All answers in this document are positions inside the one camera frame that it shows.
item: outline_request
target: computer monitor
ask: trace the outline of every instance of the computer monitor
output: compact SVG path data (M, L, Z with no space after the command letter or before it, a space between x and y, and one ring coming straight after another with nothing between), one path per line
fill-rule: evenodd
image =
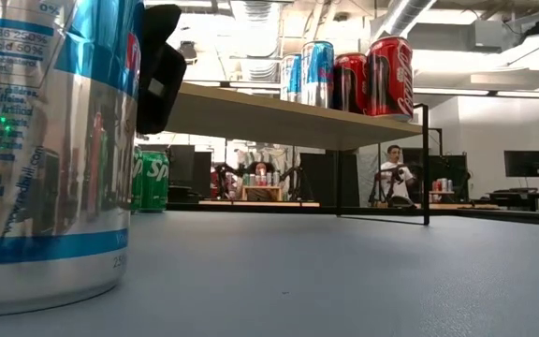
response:
M505 151L507 177L539 178L539 151Z

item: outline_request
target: red soda can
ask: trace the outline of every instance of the red soda can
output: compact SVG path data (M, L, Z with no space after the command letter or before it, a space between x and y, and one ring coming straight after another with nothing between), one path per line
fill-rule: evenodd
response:
M370 116L413 119L413 51L402 37L375 41L368 56Z
M350 52L334 65L334 109L367 114L367 56Z

